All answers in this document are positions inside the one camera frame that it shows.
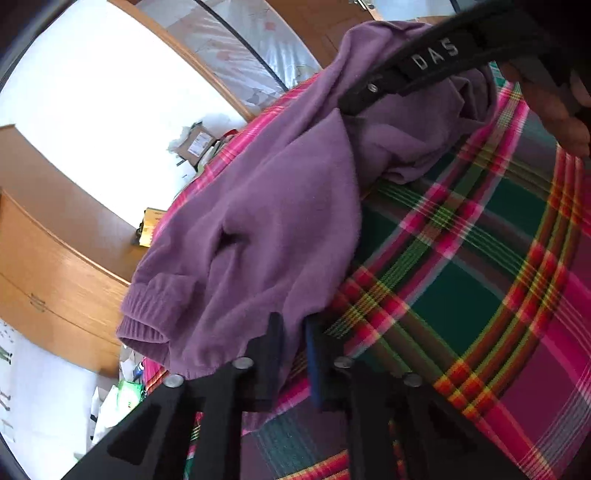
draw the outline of wooden drawer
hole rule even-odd
[[[32,301],[0,275],[0,317],[34,344],[107,377],[119,372],[119,346]]]
[[[59,317],[118,345],[127,286],[50,235],[8,196],[0,197],[0,274]]]

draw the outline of wooden frame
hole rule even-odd
[[[204,61],[197,54],[192,52],[187,46],[183,45],[170,33],[166,31],[159,23],[152,20],[135,5],[127,0],[109,0],[109,3],[123,10],[130,17],[137,20],[166,45],[172,48],[184,61],[186,61],[195,71],[198,72],[207,82],[216,89],[216,91],[227,101],[246,122],[255,118],[248,108],[226,87],[220,79],[205,65]]]

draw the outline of wooden door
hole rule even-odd
[[[322,67],[336,57],[345,32],[373,20],[369,10],[349,0],[267,0],[293,28]]]

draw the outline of white lettering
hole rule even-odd
[[[450,57],[455,57],[458,53],[460,53],[457,50],[457,47],[449,41],[449,38],[444,38],[443,40],[440,40],[440,42],[441,46],[447,50]]]
[[[414,60],[414,63],[416,63],[421,70],[424,70],[428,67],[425,59],[423,57],[421,57],[419,54],[413,55],[412,59]]]
[[[431,54],[431,59],[433,60],[433,63],[435,65],[437,65],[438,61],[445,61],[445,59],[441,55],[439,55],[439,53],[437,53],[435,50],[433,50],[431,47],[429,47],[427,50]]]

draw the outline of cardboard box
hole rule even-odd
[[[191,129],[187,139],[177,147],[176,152],[179,157],[187,160],[194,167],[216,141],[217,138],[198,123]]]

